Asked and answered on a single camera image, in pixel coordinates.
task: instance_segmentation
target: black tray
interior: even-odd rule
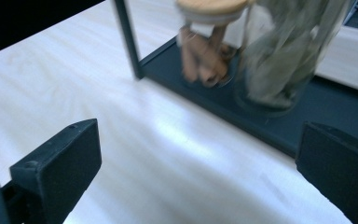
[[[305,121],[335,127],[358,138],[358,90],[315,77],[296,107],[280,118],[264,118],[242,110],[234,100],[233,81],[225,87],[188,87],[182,78],[180,50],[175,38],[140,61],[146,77],[262,141],[295,157]]]

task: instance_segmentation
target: clear glass container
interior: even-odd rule
[[[243,10],[248,0],[177,0],[184,18],[177,43],[184,80],[221,87],[234,76],[231,59],[243,40]]]
[[[256,0],[249,6],[235,83],[245,110],[292,109],[337,34],[347,0]]]

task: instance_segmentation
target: jar lid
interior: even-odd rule
[[[249,0],[176,0],[185,11],[200,15],[221,15],[242,11]]]

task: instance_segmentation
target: light wood surface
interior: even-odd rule
[[[142,57],[176,35],[173,1],[129,3]],[[1,185],[53,134],[97,118],[103,166],[65,223],[350,223],[293,159],[135,80],[117,25],[102,2],[0,51]]]

